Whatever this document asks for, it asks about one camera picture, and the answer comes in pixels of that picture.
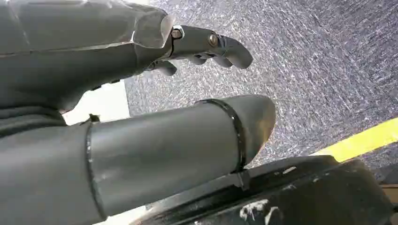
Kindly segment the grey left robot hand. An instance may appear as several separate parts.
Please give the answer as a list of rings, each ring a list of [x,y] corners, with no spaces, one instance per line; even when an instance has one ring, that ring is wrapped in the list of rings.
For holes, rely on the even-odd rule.
[[[84,93],[172,60],[246,69],[237,40],[175,25],[125,0],[0,3],[0,222],[91,225],[250,163],[276,110],[264,95],[204,99],[174,110],[67,125]]]

